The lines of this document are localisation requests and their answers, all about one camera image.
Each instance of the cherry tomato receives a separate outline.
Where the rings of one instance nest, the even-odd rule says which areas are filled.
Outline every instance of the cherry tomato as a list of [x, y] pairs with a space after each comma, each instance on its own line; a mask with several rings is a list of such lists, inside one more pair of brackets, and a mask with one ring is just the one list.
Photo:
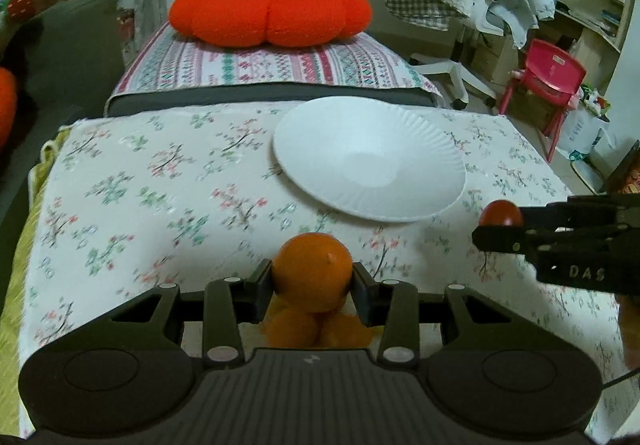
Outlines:
[[33, 0], [11, 0], [6, 13], [14, 21], [27, 21], [36, 15], [36, 6]]
[[524, 219], [517, 205], [507, 200], [495, 200], [482, 210], [478, 225], [481, 227], [491, 225], [521, 227], [524, 225]]

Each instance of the red chair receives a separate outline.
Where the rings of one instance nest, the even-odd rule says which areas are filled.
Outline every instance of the red chair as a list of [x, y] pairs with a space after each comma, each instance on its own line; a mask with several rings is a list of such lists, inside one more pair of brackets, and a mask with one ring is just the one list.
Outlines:
[[519, 77], [511, 79], [504, 91], [499, 110], [501, 115], [507, 110], [518, 82], [557, 107], [554, 116], [542, 132], [545, 136], [553, 133], [554, 137], [546, 154], [547, 162], [551, 162], [556, 150], [569, 100], [578, 91], [585, 75], [587, 71], [584, 67], [566, 51], [543, 40], [534, 39], [527, 53], [524, 72]]

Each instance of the checkered cloth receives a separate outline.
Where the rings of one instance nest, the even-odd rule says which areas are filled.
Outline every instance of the checkered cloth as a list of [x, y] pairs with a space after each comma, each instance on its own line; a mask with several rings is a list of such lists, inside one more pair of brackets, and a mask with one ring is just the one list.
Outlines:
[[401, 21], [432, 30], [448, 30], [451, 19], [464, 17], [441, 0], [385, 0], [385, 5]]

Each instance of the white plate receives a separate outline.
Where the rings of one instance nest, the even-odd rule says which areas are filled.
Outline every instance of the white plate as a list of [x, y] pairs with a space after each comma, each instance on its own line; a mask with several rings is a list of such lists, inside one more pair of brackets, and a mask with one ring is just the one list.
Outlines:
[[325, 97], [291, 110], [273, 150], [309, 195], [370, 220], [429, 218], [460, 198], [466, 171], [451, 138], [415, 113], [373, 99]]

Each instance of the black cable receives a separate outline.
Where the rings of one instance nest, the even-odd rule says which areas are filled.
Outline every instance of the black cable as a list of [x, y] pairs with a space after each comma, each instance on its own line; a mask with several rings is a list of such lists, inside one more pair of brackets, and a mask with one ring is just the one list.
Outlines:
[[633, 371], [629, 371], [628, 373], [625, 373], [621, 377], [615, 378], [614, 380], [610, 380], [607, 383], [605, 383], [602, 386], [602, 390], [609, 389], [614, 385], [618, 385], [621, 381], [625, 381], [625, 380], [628, 380], [629, 378], [635, 377], [639, 373], [640, 373], [640, 367], [636, 367]]

